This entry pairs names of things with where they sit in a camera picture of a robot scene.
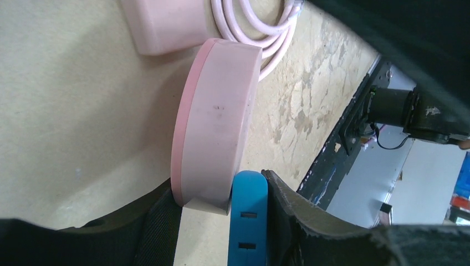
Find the black cylinder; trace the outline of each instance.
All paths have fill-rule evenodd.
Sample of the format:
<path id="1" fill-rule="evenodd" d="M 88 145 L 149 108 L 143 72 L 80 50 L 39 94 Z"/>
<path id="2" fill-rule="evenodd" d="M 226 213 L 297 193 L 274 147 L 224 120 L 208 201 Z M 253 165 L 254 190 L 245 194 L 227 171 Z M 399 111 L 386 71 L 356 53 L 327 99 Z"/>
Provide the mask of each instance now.
<path id="1" fill-rule="evenodd" d="M 367 121 L 404 127 L 411 98 L 412 92 L 409 90 L 376 88 L 366 102 Z"/>

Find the worn table surface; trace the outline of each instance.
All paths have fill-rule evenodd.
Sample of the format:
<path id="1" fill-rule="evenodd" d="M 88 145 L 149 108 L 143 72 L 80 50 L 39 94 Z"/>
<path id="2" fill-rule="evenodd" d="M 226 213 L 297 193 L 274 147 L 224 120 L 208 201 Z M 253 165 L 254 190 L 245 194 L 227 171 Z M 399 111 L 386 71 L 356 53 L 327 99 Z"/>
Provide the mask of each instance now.
<path id="1" fill-rule="evenodd" d="M 275 20 L 278 1 L 253 2 Z M 82 226 L 170 176 L 197 48 L 139 56 L 115 0 L 6 0 L 0 25 L 0 216 Z M 275 170 L 295 189 L 375 57 L 306 7 L 287 55 L 258 85 L 241 168 Z M 175 265 L 224 265 L 228 222 L 184 210 Z"/>

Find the blue object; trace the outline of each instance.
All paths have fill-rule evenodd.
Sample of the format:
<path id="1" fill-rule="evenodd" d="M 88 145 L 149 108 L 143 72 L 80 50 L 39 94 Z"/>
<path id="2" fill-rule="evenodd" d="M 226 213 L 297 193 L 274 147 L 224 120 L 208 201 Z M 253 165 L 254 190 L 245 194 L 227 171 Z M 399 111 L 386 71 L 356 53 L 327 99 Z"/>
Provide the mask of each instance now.
<path id="1" fill-rule="evenodd" d="M 259 172 L 233 179 L 228 266 L 266 265 L 268 183 Z"/>
<path id="2" fill-rule="evenodd" d="M 454 193 L 464 197 L 470 198 L 470 153 L 467 152 L 465 159 L 463 159 L 462 168 L 457 178 L 457 183 Z"/>

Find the blue gripper part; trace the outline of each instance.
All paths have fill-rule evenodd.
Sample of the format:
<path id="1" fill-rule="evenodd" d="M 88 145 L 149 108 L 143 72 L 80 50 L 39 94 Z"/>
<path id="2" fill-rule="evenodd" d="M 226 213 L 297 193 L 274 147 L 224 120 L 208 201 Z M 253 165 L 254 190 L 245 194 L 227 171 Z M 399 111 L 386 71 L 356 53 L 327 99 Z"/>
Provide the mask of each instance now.
<path id="1" fill-rule="evenodd" d="M 265 266 L 268 183 L 259 172 L 242 171 L 233 179 L 228 266 Z"/>

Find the pink charger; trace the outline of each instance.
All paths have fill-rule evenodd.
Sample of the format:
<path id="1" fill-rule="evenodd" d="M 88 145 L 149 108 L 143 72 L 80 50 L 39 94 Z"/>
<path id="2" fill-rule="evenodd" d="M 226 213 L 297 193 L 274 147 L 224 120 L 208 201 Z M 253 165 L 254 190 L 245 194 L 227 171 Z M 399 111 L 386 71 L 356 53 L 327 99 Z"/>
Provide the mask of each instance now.
<path id="1" fill-rule="evenodd" d="M 228 214 L 261 55 L 259 47 L 213 38 L 197 53 L 181 98 L 171 152 L 171 189 L 180 206 Z"/>
<path id="2" fill-rule="evenodd" d="M 196 47 L 211 36 L 208 0 L 121 0 L 137 51 L 161 55 Z"/>

